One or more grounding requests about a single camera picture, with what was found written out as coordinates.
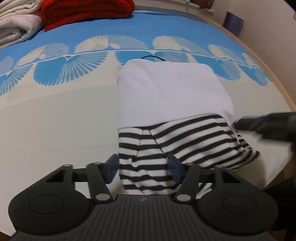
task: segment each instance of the bed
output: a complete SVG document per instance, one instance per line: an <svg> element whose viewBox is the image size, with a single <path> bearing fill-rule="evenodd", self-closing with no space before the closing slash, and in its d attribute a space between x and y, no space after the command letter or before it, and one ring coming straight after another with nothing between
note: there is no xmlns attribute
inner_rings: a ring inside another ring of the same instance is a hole
<svg viewBox="0 0 296 241"><path fill-rule="evenodd" d="M126 19L40 31L0 50L0 231L14 233L7 208L17 193L63 164L82 168L118 152L116 79L130 59L208 64L237 118L295 110L264 63L220 29L206 17L139 5ZM261 158L239 174L263 188L289 161L290 147L242 134ZM109 188L121 190L118 176ZM89 196L85 183L76 189Z"/></svg>

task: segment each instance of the black and white striped fabric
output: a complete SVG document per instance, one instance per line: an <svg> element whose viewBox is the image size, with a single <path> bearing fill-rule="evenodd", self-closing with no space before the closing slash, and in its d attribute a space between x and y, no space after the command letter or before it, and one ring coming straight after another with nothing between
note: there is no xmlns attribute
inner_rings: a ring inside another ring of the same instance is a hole
<svg viewBox="0 0 296 241"><path fill-rule="evenodd" d="M203 168L223 165L230 170L253 161L259 152L228 126L219 115L119 130L120 178L128 194L172 194L178 185L167 168L166 156Z"/></svg>

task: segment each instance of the metal screw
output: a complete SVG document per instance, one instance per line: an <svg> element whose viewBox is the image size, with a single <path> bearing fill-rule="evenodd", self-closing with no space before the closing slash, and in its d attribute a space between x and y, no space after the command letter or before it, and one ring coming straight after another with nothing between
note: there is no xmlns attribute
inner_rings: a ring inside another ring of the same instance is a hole
<svg viewBox="0 0 296 241"><path fill-rule="evenodd" d="M191 199L191 197L187 194L180 194L177 196L177 200L179 200L180 202L187 202Z"/></svg>
<svg viewBox="0 0 296 241"><path fill-rule="evenodd" d="M99 201L107 201L110 199L110 195L107 193L100 193L96 195L96 199Z"/></svg>

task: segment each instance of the white fabric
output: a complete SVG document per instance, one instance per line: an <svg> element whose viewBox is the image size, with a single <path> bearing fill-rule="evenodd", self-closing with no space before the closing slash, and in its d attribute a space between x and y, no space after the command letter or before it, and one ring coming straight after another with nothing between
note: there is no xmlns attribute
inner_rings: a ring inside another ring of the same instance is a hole
<svg viewBox="0 0 296 241"><path fill-rule="evenodd" d="M16 14L28 14L41 9L44 0L4 0L0 3L0 20Z"/></svg>
<svg viewBox="0 0 296 241"><path fill-rule="evenodd" d="M0 49L23 42L43 27L41 17L35 14L20 14L0 21Z"/></svg>
<svg viewBox="0 0 296 241"><path fill-rule="evenodd" d="M118 76L119 128L151 126L202 114L234 120L232 102L205 64L128 61Z"/></svg>

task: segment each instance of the red blanket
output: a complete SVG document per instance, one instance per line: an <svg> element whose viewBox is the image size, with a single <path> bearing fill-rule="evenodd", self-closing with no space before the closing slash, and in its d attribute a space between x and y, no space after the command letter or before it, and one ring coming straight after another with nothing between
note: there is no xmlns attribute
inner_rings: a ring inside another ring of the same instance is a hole
<svg viewBox="0 0 296 241"><path fill-rule="evenodd" d="M45 0L41 19L45 31L88 19L124 18L132 14L133 0Z"/></svg>

